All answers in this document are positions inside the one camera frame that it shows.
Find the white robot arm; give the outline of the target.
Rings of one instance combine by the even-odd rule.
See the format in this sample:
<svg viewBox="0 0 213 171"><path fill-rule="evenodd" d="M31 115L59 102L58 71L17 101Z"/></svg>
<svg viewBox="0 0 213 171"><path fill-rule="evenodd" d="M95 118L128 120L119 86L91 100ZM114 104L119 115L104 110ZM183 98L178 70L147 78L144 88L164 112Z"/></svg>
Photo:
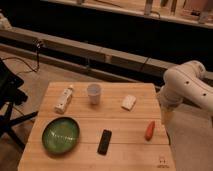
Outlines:
<svg viewBox="0 0 213 171"><path fill-rule="evenodd" d="M164 85L157 93L161 107L161 123L166 125L173 110L188 99L213 116L213 87L203 82L206 69L196 60L168 68L163 75Z"/></svg>

